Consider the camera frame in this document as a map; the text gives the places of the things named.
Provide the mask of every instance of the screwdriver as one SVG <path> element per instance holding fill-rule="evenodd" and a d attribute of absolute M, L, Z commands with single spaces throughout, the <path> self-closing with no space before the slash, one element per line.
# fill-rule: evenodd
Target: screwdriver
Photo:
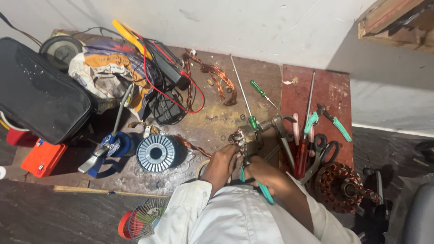
<path fill-rule="evenodd" d="M 279 110 L 276 105 L 274 105 L 274 103 L 265 95 L 265 92 L 258 86 L 258 84 L 256 84 L 256 82 L 254 80 L 250 81 L 250 84 L 253 86 L 253 88 L 259 92 L 261 94 L 262 97 L 265 97 L 270 103 L 271 105 L 273 105 L 277 110 Z"/>
<path fill-rule="evenodd" d="M 238 82 L 239 82 L 240 88 L 241 88 L 241 92 L 243 94 L 244 101 L 246 102 L 247 110 L 249 111 L 249 115 L 250 115 L 249 122 L 252 125 L 253 130 L 257 130 L 258 129 L 258 124 L 256 122 L 256 117 L 252 116 L 252 112 L 250 112 L 249 104 L 247 103 L 246 94 L 244 94 L 243 85 L 241 84 L 240 77 L 238 76 L 237 69 L 235 68 L 235 63 L 233 62 L 232 54 L 229 54 L 229 56 L 230 56 L 230 59 L 232 60 L 233 69 L 235 70 L 235 74 L 237 75 Z"/>
<path fill-rule="evenodd" d="M 238 76 L 238 72 L 237 69 L 235 68 L 235 63 L 233 62 L 233 58 L 232 58 L 232 54 L 229 54 L 230 59 L 232 60 L 232 64 L 233 64 L 233 69 L 235 70 L 235 74 L 237 75 L 238 78 L 238 83 L 240 84 L 240 88 L 241 88 L 241 92 L 243 93 L 243 97 L 244 100 L 246 101 L 246 106 L 247 106 L 247 110 L 249 111 L 250 117 L 249 117 L 249 122 L 252 125 L 253 130 L 257 130 L 258 129 L 258 124 L 256 122 L 256 117 L 252 116 L 252 112 L 250 112 L 250 108 L 249 108 L 249 104 L 247 103 L 247 98 L 246 98 L 246 94 L 244 94 L 244 90 L 243 90 L 243 85 L 241 84 L 241 80 L 240 77 Z M 241 181 L 245 181 L 245 175 L 244 175 L 244 169 L 243 166 L 241 166 L 240 168 L 240 180 Z M 261 184 L 259 181 L 258 182 L 259 188 L 261 189 L 262 193 L 264 194 L 265 199 L 267 200 L 267 202 L 271 205 L 274 204 L 274 200 L 271 197 L 270 191 L 268 190 L 268 187 L 264 186 L 263 184 Z"/>
<path fill-rule="evenodd" d="M 307 105 L 307 113 L 306 113 L 306 119 L 305 119 L 305 124 L 307 123 L 307 119 L 309 118 L 309 113 L 310 113 L 310 102 L 312 101 L 312 91 L 313 91 L 313 82 L 315 81 L 315 70 L 313 70 L 313 76 L 312 76 L 312 84 L 310 86 L 310 94 L 309 94 L 309 102 Z M 304 177 L 304 174 L 306 173 L 306 161 L 307 161 L 307 155 L 309 154 L 308 152 L 308 146 L 309 146 L 309 141 L 306 139 L 307 134 L 304 133 L 303 139 L 300 139 L 299 142 L 299 148 L 298 148 L 298 152 L 297 152 L 297 157 L 296 157 L 296 168 L 294 171 L 294 177 L 301 179 Z"/>

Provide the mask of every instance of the black bag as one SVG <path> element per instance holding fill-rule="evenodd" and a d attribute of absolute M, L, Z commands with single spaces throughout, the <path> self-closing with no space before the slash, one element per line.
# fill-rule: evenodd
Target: black bag
<path fill-rule="evenodd" d="M 10 37 L 0 39 L 0 73 L 0 110 L 50 144 L 73 139 L 96 112 L 73 78 Z"/>

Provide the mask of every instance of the person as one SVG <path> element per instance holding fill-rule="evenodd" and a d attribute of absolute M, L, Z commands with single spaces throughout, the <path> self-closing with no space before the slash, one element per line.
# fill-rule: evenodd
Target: person
<path fill-rule="evenodd" d="M 251 157 L 245 178 L 254 177 L 267 186 L 273 205 L 251 185 L 224 186 L 240 157 L 239 149 L 227 145 L 213 153 L 200 180 L 176 187 L 155 233 L 138 243 L 360 243 L 295 179 L 259 156 Z"/>

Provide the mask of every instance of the shirt sleeve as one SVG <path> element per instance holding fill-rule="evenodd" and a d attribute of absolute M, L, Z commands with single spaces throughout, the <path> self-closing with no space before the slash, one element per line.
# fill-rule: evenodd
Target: shirt sleeve
<path fill-rule="evenodd" d="M 154 232 L 139 244 L 186 244 L 197 217 L 208 204 L 212 184 L 194 181 L 176 187 Z"/>
<path fill-rule="evenodd" d="M 359 244 L 358 236 L 342 226 L 321 203 L 318 203 L 307 193 L 299 181 L 290 176 L 300 190 L 306 195 L 309 204 L 310 215 L 312 216 L 313 234 L 323 244 Z"/>

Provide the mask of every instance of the white wall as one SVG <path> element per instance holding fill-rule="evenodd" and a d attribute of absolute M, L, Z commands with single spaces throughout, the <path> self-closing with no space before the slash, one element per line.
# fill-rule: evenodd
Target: white wall
<path fill-rule="evenodd" d="M 357 40 L 354 21 L 374 1 L 1 0 L 1 12 L 40 40 L 116 18 L 171 46 L 349 72 L 353 123 L 434 135 L 434 55 Z"/>

